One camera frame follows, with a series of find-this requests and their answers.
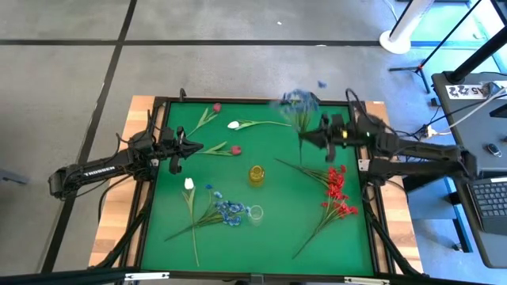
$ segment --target keyboard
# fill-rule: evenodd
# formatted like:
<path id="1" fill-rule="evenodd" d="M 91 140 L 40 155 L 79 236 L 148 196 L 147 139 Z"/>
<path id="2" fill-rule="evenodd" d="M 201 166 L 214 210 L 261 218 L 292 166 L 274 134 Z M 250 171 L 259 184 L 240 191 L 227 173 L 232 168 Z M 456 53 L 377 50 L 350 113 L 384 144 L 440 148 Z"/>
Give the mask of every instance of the keyboard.
<path id="1" fill-rule="evenodd" d="M 507 177 L 476 180 L 468 186 L 482 229 L 507 235 Z"/>

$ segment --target green table surface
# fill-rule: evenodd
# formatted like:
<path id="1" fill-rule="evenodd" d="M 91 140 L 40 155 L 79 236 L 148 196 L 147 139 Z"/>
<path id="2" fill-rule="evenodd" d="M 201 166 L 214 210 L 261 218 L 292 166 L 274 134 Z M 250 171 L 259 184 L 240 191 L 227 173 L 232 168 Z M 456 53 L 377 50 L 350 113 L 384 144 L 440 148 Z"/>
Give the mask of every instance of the green table surface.
<path id="1" fill-rule="evenodd" d="M 190 132 L 206 108 L 212 104 L 172 103 L 168 125 L 183 126 Z M 346 107 L 322 106 L 320 111 L 341 113 Z M 310 129 L 317 127 L 319 113 L 312 116 Z M 274 158 L 298 164 L 299 148 L 292 127 L 263 124 L 239 131 L 227 128 L 233 120 L 272 120 L 286 123 L 280 113 L 267 104 L 223 104 L 220 114 L 197 130 L 189 140 L 204 144 L 204 150 L 227 141 L 225 146 L 241 146 L 242 154 L 222 157 L 195 154 L 181 162 L 179 175 L 169 173 L 169 161 L 159 167 L 154 202 L 147 231 L 141 268 L 144 270 L 191 272 L 246 272 L 264 274 L 357 275 L 372 276 L 372 258 L 367 226 L 360 198 L 360 182 L 355 150 L 337 148 L 334 165 L 347 167 L 343 191 L 349 205 L 359 214 L 333 222 L 295 258 L 294 253 L 309 238 L 322 216 L 326 201 L 322 184 Z M 328 169 L 326 152 L 303 143 L 303 166 Z M 254 165 L 265 169 L 260 188 L 248 183 L 248 170 Z M 184 180 L 196 185 L 194 216 L 198 219 L 208 207 L 211 184 L 224 199 L 245 205 L 260 205 L 264 217 L 258 226 L 247 218 L 240 226 L 223 223 L 196 229 L 200 266 L 196 266 L 191 232 L 170 241 L 169 235 L 190 225 L 190 215 L 181 192 Z"/>

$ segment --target yellow cup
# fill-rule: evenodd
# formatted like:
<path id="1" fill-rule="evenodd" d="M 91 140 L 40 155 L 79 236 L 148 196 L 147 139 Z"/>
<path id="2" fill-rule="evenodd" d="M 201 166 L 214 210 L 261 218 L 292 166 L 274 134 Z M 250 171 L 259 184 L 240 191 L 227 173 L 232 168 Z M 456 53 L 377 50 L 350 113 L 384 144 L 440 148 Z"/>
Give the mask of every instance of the yellow cup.
<path id="1" fill-rule="evenodd" d="M 248 171 L 248 181 L 254 187 L 261 187 L 264 184 L 265 171 L 260 165 L 252 167 Z"/>

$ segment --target power cord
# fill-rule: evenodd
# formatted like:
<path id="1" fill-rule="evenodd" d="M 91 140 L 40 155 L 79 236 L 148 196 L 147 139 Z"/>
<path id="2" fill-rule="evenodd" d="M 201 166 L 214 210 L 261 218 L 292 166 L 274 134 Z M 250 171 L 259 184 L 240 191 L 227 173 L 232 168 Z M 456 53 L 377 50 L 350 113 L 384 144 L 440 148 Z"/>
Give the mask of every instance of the power cord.
<path id="1" fill-rule="evenodd" d="M 505 92 L 505 90 L 507 89 L 507 87 L 503 87 L 502 89 L 500 89 L 498 92 L 496 92 L 493 96 L 489 97 L 488 99 L 486 99 L 485 101 L 482 101 L 482 103 L 477 106 L 477 108 L 473 109 L 472 111 L 470 111 L 468 114 L 466 114 L 463 118 L 459 119 L 457 122 L 453 123 L 452 125 L 449 126 L 449 128 L 446 129 L 446 131 L 449 131 L 449 132 L 440 132 L 440 131 L 435 131 L 431 128 L 431 124 L 428 125 L 427 127 L 427 132 L 428 132 L 428 137 L 427 139 L 435 136 L 435 135 L 450 135 L 451 132 L 451 128 L 457 126 L 458 124 L 460 124 L 461 122 L 463 122 L 464 120 L 466 120 L 468 117 L 472 116 L 475 112 L 477 112 L 480 108 L 484 107 L 486 104 L 490 103 L 492 100 L 494 99 L 498 99 L 499 97 L 503 97 L 503 96 L 506 96 L 507 94 L 503 94 Z"/>

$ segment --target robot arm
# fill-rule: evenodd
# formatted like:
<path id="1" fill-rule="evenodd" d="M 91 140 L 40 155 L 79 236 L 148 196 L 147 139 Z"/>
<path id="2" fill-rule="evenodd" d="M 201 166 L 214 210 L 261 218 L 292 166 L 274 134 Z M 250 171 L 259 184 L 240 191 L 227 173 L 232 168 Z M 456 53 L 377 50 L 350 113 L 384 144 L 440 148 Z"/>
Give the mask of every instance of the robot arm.
<path id="1" fill-rule="evenodd" d="M 174 131 L 167 127 L 161 130 L 160 142 L 155 142 L 148 131 L 141 131 L 128 141 L 128 148 L 121 150 L 110 158 L 89 161 L 84 164 L 73 164 L 58 169 L 48 180 L 52 196 L 64 200 L 72 193 L 76 193 L 83 185 L 120 175 L 132 175 L 137 181 L 149 181 L 156 173 L 153 161 L 170 158 L 169 171 L 172 174 L 181 172 L 180 158 L 188 158 L 203 148 L 197 142 L 190 142 L 185 137 L 183 127 Z"/>
<path id="2" fill-rule="evenodd" d="M 400 139 L 395 133 L 386 132 L 385 123 L 375 117 L 359 115 L 357 124 L 344 123 L 341 115 L 333 115 L 332 121 L 322 115 L 316 130 L 299 134 L 301 139 L 326 148 L 326 161 L 335 158 L 336 146 L 367 146 L 376 157 L 392 158 L 406 155 L 424 158 L 424 162 L 397 162 L 384 158 L 360 160 L 360 171 L 366 172 L 372 182 L 379 185 L 395 175 L 450 176 L 473 180 L 477 177 L 477 161 L 474 155 L 459 146 L 441 146 L 433 143 Z"/>

